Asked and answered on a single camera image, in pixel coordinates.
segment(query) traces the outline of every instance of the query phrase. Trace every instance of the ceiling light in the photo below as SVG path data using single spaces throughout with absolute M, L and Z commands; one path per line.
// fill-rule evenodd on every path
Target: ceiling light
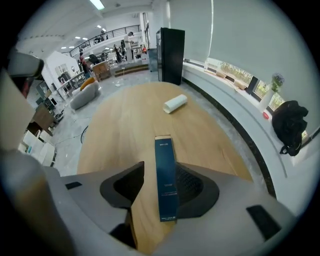
M 104 9 L 104 5 L 102 4 L 102 2 L 100 0 L 90 0 L 91 3 L 93 3 L 93 5 L 98 9 L 98 10 L 102 10 Z

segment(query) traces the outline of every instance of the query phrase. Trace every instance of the black refrigerator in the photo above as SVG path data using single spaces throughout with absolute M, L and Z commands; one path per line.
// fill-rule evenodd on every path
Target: black refrigerator
M 156 48 L 159 81 L 180 85 L 185 51 L 185 31 L 160 28 L 156 33 Z

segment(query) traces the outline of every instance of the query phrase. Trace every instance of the potted plant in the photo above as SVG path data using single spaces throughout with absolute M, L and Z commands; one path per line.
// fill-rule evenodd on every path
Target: potted plant
M 266 94 L 262 97 L 258 109 L 263 112 L 269 105 L 272 97 L 274 96 L 275 93 L 279 91 L 279 88 L 284 84 L 285 79 L 280 73 L 274 73 L 272 75 L 272 80 L 271 83 L 269 83 L 268 86 L 268 91 Z

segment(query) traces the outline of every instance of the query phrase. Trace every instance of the balcony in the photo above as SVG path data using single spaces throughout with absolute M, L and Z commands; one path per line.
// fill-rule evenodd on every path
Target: balcony
M 133 32 L 135 37 L 140 38 L 141 37 L 140 25 L 126 26 L 126 27 L 104 32 L 103 34 L 97 34 L 93 38 L 90 38 L 89 40 L 79 44 L 71 51 L 65 51 L 62 53 L 68 56 L 70 55 L 71 57 L 75 57 L 76 55 L 79 55 L 80 52 L 83 52 L 85 54 L 89 51 L 96 50 L 97 48 L 102 48 L 105 45 L 109 45 L 114 42 L 121 41 L 124 38 L 124 36 L 127 35 L 129 32 Z

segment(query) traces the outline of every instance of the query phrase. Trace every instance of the tiled floor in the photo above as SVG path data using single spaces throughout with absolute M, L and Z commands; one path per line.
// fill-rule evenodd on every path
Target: tiled floor
M 158 73 L 149 70 L 127 74 L 120 77 L 111 77 L 99 83 L 100 95 L 93 101 L 78 110 L 69 107 L 69 101 L 59 103 L 58 109 L 63 109 L 64 118 L 53 132 L 52 142 L 56 148 L 56 161 L 54 167 L 57 168 L 61 176 L 74 175 L 77 173 L 77 165 L 81 151 L 81 134 L 89 125 L 91 117 L 102 101 L 108 100 L 113 93 L 139 84 L 158 81 Z M 249 147 L 239 135 L 232 124 L 200 93 L 183 83 L 180 86 L 193 99 L 205 109 L 222 127 L 227 136 L 234 143 L 234 147 L 243 158 L 250 171 L 254 184 L 259 190 L 266 191 L 267 187 L 256 159 Z

